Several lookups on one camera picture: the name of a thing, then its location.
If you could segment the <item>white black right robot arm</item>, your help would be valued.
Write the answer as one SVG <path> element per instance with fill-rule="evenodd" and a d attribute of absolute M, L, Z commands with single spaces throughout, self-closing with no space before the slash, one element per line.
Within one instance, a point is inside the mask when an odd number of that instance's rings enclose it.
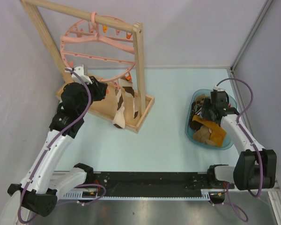
<path fill-rule="evenodd" d="M 273 188 L 276 178 L 277 155 L 267 150 L 246 128 L 236 108 L 229 106 L 229 96 L 224 90 L 213 89 L 204 100 L 202 117 L 216 122 L 230 137 L 239 157 L 235 166 L 215 165 L 207 175 L 207 184 L 218 188 L 224 181 L 233 183 L 239 190 Z"/>

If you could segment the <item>pink round clip hanger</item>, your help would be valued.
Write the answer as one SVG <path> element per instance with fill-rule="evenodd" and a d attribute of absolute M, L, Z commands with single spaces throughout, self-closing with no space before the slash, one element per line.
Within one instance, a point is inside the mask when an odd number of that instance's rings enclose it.
<path fill-rule="evenodd" d="M 60 38 L 60 53 L 64 64 L 73 67 L 76 63 L 87 66 L 119 64 L 123 69 L 113 75 L 101 76 L 101 81 L 121 84 L 121 77 L 134 69 L 135 46 L 132 30 L 124 28 L 125 22 L 110 15 L 104 15 L 107 24 L 96 20 L 97 13 L 90 19 L 74 23 Z"/>

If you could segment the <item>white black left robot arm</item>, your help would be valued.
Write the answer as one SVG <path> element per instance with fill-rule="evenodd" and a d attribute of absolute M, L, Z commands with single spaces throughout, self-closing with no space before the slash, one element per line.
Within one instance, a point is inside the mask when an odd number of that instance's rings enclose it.
<path fill-rule="evenodd" d="M 61 102 L 49 126 L 46 141 L 28 174 L 19 184 L 11 184 L 9 195 L 21 192 L 21 206 L 46 217 L 58 200 L 71 189 L 90 187 L 95 175 L 93 168 L 82 163 L 51 183 L 50 179 L 65 149 L 84 123 L 84 115 L 95 101 L 105 99 L 108 85 L 90 77 L 90 83 L 72 82 L 64 86 Z"/>

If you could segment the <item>cream brown striped sock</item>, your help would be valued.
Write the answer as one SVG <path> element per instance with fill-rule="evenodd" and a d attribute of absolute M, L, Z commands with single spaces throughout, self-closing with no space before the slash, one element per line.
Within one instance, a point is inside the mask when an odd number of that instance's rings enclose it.
<path fill-rule="evenodd" d="M 133 101 L 133 118 L 135 119 L 138 116 L 139 107 L 138 107 L 137 100 L 135 98 L 135 92 L 134 92 L 134 89 L 133 89 L 133 82 L 130 78 L 123 76 L 123 77 L 121 77 L 121 84 L 122 84 L 122 87 L 124 88 L 124 90 L 126 92 L 126 96 L 132 98 L 132 101 Z"/>

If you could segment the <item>orange clothes clip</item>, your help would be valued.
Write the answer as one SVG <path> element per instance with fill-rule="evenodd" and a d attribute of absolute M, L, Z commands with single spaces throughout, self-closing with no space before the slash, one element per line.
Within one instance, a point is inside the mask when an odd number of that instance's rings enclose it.
<path fill-rule="evenodd" d="M 128 72 L 128 73 L 124 76 L 124 78 L 125 78 L 127 81 L 131 82 L 131 81 L 132 81 L 131 73 Z"/>

